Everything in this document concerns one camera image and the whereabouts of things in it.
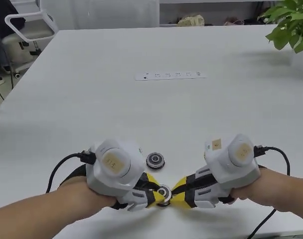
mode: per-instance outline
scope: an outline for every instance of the outlet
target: outlet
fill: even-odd
[[[200,71],[145,72],[135,75],[136,81],[207,78]]]

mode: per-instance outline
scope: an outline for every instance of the ball bearing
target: ball bearing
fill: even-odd
[[[157,192],[165,197],[164,201],[158,203],[157,206],[167,207],[170,204],[170,200],[172,198],[171,189],[164,184],[160,184],[160,188],[157,190]]]
[[[151,169],[160,170],[164,167],[165,160],[160,153],[155,152],[147,156],[146,164]]]

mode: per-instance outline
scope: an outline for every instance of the label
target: label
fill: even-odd
[[[216,139],[212,142],[212,150],[221,149],[221,139]]]
[[[135,75],[136,81],[173,80],[173,79],[197,79],[207,78],[200,71],[150,71]]]
[[[102,163],[115,174],[120,173],[124,167],[124,163],[112,153],[107,153]]]
[[[240,147],[237,149],[236,151],[236,157],[240,160],[240,161],[245,161],[248,154],[252,152],[252,148],[246,144],[243,143],[240,145]]]

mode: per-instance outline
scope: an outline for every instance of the beige label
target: beige label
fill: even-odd
[[[216,139],[212,142],[212,150],[221,149],[221,139]]]
[[[124,163],[112,153],[107,153],[102,162],[115,174],[118,174],[124,167]]]
[[[240,145],[240,147],[237,149],[236,151],[236,157],[240,160],[240,161],[245,161],[248,154],[252,152],[252,148],[246,144],[243,143]]]

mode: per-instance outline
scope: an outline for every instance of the green plant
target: green plant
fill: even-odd
[[[303,0],[284,0],[268,9],[263,15],[267,23],[277,22],[278,26],[266,36],[281,50],[288,43],[295,53],[303,51]]]

